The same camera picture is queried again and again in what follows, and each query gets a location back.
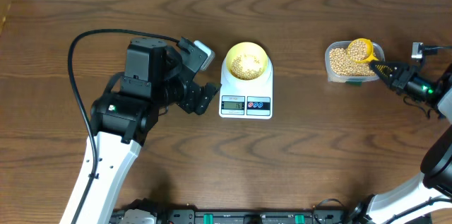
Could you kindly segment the yellow measuring scoop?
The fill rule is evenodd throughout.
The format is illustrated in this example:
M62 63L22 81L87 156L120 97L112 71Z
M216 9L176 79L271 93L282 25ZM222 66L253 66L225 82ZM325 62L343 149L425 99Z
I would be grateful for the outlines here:
M371 40L365 38L358 38L351 41L346 49L346 53L353 62L358 64L378 61Z

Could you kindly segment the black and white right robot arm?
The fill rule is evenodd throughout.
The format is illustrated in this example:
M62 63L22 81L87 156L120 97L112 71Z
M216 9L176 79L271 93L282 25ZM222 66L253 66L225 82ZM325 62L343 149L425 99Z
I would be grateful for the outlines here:
M451 121L451 67L435 82L420 76L420 67L402 62L371 61L370 69L405 99L426 105ZM409 223L451 207L451 128L427 151L420 173L384 194L359 204L349 223Z

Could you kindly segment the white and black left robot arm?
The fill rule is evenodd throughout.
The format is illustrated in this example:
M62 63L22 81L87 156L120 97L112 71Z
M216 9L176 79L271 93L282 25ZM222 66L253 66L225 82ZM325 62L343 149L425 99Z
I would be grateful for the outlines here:
M62 223L108 223L122 184L159 116L176 104L202 115L219 83L194 82L214 51L200 41L180 39L175 47L161 37L132 39L122 72L110 78L91 107L81 171Z

